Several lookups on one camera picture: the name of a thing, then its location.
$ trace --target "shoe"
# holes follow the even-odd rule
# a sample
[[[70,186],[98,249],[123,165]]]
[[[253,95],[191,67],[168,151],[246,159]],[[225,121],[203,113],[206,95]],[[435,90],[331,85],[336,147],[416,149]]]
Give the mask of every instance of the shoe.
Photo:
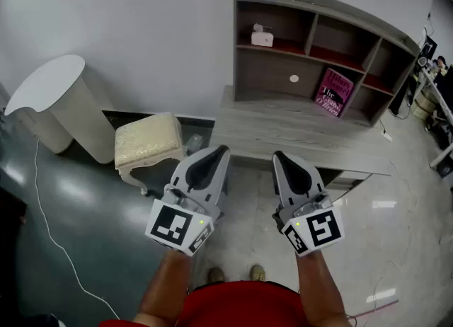
[[[251,269],[250,269],[250,280],[255,281],[255,282],[264,282],[266,277],[266,273],[264,271],[264,268],[259,265],[255,264]]]
[[[212,283],[224,282],[225,274],[224,271],[218,267],[213,267],[207,272],[207,284],[211,285]]]

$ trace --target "dark green floor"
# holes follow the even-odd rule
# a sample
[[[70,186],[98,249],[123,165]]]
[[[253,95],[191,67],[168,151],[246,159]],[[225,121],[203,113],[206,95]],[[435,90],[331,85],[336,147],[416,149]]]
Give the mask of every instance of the dark green floor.
[[[185,141],[198,133],[207,144],[210,132],[183,125]],[[19,308],[24,316],[53,313],[67,327],[97,326],[114,316],[83,293],[65,254],[49,239],[34,186],[36,142],[15,120],[0,124],[0,185],[28,204],[16,248]],[[133,174],[159,194],[175,167],[166,160]],[[141,196],[113,163],[96,163],[77,143],[63,156],[40,145],[38,187],[52,236],[71,256],[82,285],[120,318],[133,318],[164,252],[144,235],[153,198]]]

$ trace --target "book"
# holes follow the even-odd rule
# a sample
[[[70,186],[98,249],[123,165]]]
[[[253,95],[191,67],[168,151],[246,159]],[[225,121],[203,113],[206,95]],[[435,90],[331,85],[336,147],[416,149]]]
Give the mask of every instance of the book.
[[[327,68],[314,101],[338,117],[353,89],[354,83],[351,80]]]

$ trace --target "white wall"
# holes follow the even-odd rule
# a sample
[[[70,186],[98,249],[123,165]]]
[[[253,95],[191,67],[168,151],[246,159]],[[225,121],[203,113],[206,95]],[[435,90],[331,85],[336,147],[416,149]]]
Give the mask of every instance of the white wall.
[[[432,0],[431,22],[434,28],[432,39],[437,43],[433,59],[442,55],[447,65],[453,63],[453,2],[450,0]],[[427,25],[428,34],[432,28]]]
[[[431,0],[339,0],[418,39]],[[213,117],[233,81],[233,0],[0,0],[9,93],[62,54],[81,55],[104,109]]]

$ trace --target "red shelf surface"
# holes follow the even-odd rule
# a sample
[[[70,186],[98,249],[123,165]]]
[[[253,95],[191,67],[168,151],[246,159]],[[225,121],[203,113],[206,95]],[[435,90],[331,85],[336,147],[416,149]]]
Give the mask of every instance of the red shelf surface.
[[[238,39],[238,45],[242,47],[247,47],[250,49],[259,49],[259,50],[268,50],[268,51],[279,51],[279,52],[288,52],[296,55],[305,55],[304,46],[297,41],[286,40],[286,39],[277,39],[273,41],[272,47],[262,47],[260,45],[252,45],[250,39],[241,38]]]
[[[341,52],[334,52],[333,50],[326,49],[325,47],[312,46],[310,50],[310,57],[363,71],[362,65],[350,55],[346,55]]]
[[[389,94],[390,96],[394,94],[393,91],[385,85],[385,83],[382,81],[382,78],[379,78],[375,75],[368,74],[363,81],[363,86],[374,89],[375,91]]]

